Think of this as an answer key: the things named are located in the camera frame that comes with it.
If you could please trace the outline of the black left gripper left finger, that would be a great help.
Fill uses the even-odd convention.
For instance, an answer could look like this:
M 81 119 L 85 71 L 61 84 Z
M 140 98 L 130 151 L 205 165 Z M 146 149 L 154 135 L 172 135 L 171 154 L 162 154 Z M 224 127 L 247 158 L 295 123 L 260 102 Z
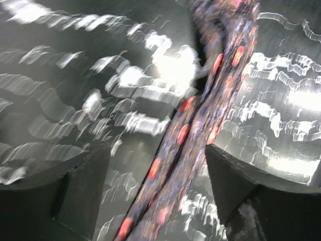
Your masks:
M 110 148 L 1 185 L 1 240 L 92 240 Z

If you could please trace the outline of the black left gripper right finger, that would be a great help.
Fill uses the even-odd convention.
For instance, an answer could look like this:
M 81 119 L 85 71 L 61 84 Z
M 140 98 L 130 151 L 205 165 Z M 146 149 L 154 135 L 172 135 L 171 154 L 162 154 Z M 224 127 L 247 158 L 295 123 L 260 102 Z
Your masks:
M 218 217 L 228 240 L 320 240 L 320 188 L 292 182 L 205 148 Z

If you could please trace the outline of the dark floral red-dotted tie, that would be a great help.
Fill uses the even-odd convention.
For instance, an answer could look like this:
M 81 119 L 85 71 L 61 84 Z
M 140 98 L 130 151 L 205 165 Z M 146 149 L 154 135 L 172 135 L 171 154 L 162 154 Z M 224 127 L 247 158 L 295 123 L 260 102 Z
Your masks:
M 244 79 L 259 9 L 259 1 L 190 1 L 206 57 L 205 87 L 175 113 L 116 240 L 154 240 L 180 207 Z

